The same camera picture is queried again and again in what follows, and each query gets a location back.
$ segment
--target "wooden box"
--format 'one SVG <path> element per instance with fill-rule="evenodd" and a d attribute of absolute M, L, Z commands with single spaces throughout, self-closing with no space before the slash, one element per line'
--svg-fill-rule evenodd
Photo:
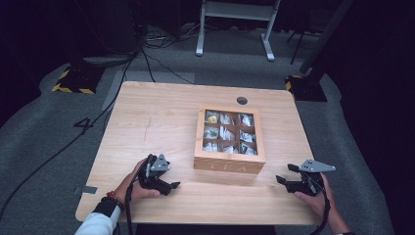
<path fill-rule="evenodd" d="M 257 110 L 201 105 L 194 168 L 258 174 L 265 164 Z"/>

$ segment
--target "item in box compartment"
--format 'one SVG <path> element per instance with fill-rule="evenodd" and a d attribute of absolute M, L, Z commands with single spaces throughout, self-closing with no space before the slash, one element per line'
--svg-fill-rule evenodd
<path fill-rule="evenodd" d="M 239 114 L 239 120 L 241 125 L 254 126 L 254 117 L 245 114 Z"/>
<path fill-rule="evenodd" d="M 235 140 L 235 134 L 223 126 L 220 126 L 219 136 L 222 140 Z"/>
<path fill-rule="evenodd" d="M 210 142 L 205 144 L 204 151 L 217 152 L 217 144 Z"/>
<path fill-rule="evenodd" d="M 224 147 L 223 148 L 223 153 L 238 154 L 238 149 L 234 148 L 233 146 Z"/>
<path fill-rule="evenodd" d="M 204 138 L 206 139 L 217 139 L 219 129 L 215 127 L 207 126 L 204 130 Z"/>
<path fill-rule="evenodd" d="M 241 153 L 246 155 L 256 155 L 256 150 L 245 143 L 241 143 Z"/>
<path fill-rule="evenodd" d="M 233 121 L 233 119 L 230 116 L 224 115 L 223 113 L 220 113 L 219 116 L 220 116 L 220 123 L 222 123 L 222 124 L 235 124 L 235 122 Z"/>
<path fill-rule="evenodd" d="M 207 111 L 205 122 L 217 123 L 218 113 L 213 111 Z"/>
<path fill-rule="evenodd" d="M 255 134 L 249 134 L 242 130 L 239 130 L 240 139 L 245 142 L 255 142 Z"/>

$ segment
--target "round hole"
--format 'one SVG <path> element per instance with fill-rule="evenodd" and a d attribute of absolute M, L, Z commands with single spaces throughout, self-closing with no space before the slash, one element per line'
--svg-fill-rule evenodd
<path fill-rule="evenodd" d="M 246 105 L 246 104 L 248 103 L 247 98 L 242 97 L 242 96 L 238 97 L 238 98 L 236 99 L 236 101 L 237 101 L 237 102 L 238 102 L 238 104 L 240 104 L 240 105 Z"/>

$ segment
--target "bracelet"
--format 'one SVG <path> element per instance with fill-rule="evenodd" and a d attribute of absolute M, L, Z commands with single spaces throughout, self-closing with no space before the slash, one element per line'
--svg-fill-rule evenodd
<path fill-rule="evenodd" d="M 116 205 L 121 209 L 121 211 L 124 211 L 124 205 L 119 200 L 117 200 L 116 198 L 104 197 L 104 198 L 101 199 L 101 202 L 105 202 L 105 201 L 111 201 L 111 202 L 116 203 Z"/>

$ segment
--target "white sleeve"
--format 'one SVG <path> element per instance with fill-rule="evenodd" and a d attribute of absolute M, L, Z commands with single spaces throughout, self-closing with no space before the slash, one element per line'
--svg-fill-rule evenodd
<path fill-rule="evenodd" d="M 118 221 L 120 213 L 121 209 L 119 207 L 115 207 L 111 217 L 107 217 L 99 212 L 91 212 L 78 228 L 75 235 L 112 235 L 116 228 L 116 222 Z"/>

